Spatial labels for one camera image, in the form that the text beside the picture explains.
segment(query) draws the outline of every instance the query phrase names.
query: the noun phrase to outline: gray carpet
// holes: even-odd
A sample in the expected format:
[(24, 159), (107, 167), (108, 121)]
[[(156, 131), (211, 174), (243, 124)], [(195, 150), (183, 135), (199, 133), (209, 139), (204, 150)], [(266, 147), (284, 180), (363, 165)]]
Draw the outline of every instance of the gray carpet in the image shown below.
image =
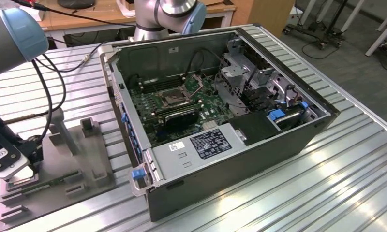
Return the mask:
[[(298, 0), (296, 5), (306, 8), (310, 0)], [(316, 14), (322, 5), (318, 1), (311, 14)], [(324, 23), (330, 23), (338, 3), (335, 2), (328, 10)], [(336, 28), (342, 28), (351, 9), (346, 7)], [(375, 30), (379, 23), (364, 15), (359, 14), (344, 36), (346, 42), (340, 49), (323, 60), (307, 57), (302, 53), (302, 47), (315, 39), (292, 31), (290, 35), (282, 35), (280, 40), (300, 54), (307, 61), (328, 76), (328, 78), (366, 105), (368, 109), (387, 122), (387, 71), (382, 68), (379, 59), (382, 54), (376, 52), (371, 57), (364, 53), (380, 33)], [(330, 46), (320, 51), (314, 46), (307, 46), (304, 51), (314, 57), (323, 57), (335, 47)]]

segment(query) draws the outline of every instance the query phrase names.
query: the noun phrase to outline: wooden desk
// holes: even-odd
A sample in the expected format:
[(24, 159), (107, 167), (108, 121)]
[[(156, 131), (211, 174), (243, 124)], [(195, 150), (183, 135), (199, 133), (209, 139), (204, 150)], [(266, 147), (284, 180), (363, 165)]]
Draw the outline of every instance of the wooden desk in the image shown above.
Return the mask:
[[(63, 8), (56, 0), (43, 0), (43, 4), (59, 11), (72, 13), (75, 10)], [(225, 4), (215, 4), (207, 7), (207, 18), (221, 17), (220, 27), (231, 25), (232, 13), (236, 10), (235, 5), (227, 6)], [(77, 10), (76, 15), (96, 18), (112, 23), (136, 24), (135, 17), (124, 17), (116, 4), (116, 0), (96, 0), (96, 5), (92, 8)], [(87, 19), (75, 18), (71, 16), (60, 15), (53, 12), (45, 12), (44, 20), (40, 22), (41, 28), (47, 36), (53, 37), (56, 40), (64, 41), (64, 35), (119, 29), (125, 26), (109, 25), (99, 23)], [(56, 42), (57, 48), (65, 48), (65, 44)]]

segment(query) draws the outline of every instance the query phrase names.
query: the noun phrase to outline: blue latch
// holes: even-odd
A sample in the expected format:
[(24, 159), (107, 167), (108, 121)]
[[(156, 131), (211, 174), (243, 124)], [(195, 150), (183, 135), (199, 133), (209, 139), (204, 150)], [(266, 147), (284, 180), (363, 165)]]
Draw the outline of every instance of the blue latch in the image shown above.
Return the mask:
[(303, 106), (304, 109), (307, 109), (308, 108), (308, 103), (302, 101), (302, 106)]
[(127, 121), (127, 113), (123, 113), (121, 115), (121, 122), (124, 123)]
[(270, 116), (271, 120), (274, 121), (278, 118), (286, 116), (286, 114), (284, 114), (284, 112), (282, 110), (274, 110), (274, 111), (270, 112), (268, 116)]
[(139, 179), (144, 178), (145, 175), (147, 175), (147, 173), (144, 172), (143, 168), (136, 169), (136, 170), (132, 171), (133, 180), (139, 180)]

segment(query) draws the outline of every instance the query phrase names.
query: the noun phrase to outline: slotted aluminum surface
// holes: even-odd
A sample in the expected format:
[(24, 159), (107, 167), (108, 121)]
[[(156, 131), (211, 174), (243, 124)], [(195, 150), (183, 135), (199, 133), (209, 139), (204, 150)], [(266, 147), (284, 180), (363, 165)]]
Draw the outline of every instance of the slotted aluminum surface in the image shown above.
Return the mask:
[[(327, 131), (299, 155), (152, 223), (144, 198), (131, 193), (131, 163), (95, 57), (81, 70), (64, 74), (68, 97), (63, 109), (68, 127), (89, 116), (101, 123), (117, 188), (12, 231), (387, 231), (386, 122), (263, 28), (247, 25), (243, 29), (342, 111)], [(92, 48), (55, 50), (48, 56), (61, 68), (68, 68)], [(57, 75), (45, 68), (41, 71), (57, 102)], [(41, 112), (45, 105), (29, 63), (0, 75), (4, 119)], [(44, 122), (44, 118), (37, 118), (10, 127), (28, 136), (41, 132)]]

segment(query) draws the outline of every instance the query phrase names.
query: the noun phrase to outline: cart wheel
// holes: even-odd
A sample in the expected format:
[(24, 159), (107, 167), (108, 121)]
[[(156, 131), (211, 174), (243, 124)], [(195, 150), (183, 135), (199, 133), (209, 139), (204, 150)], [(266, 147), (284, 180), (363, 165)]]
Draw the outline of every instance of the cart wheel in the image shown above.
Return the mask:
[(286, 29), (284, 29), (284, 34), (288, 35), (290, 32), (291, 32), (291, 29), (290, 29), (290, 28), (286, 28)]
[(324, 49), (326, 49), (326, 44), (324, 44), (324, 43), (320, 43), (320, 44), (319, 44), (319, 49), (320, 49), (320, 50), (324, 50)]

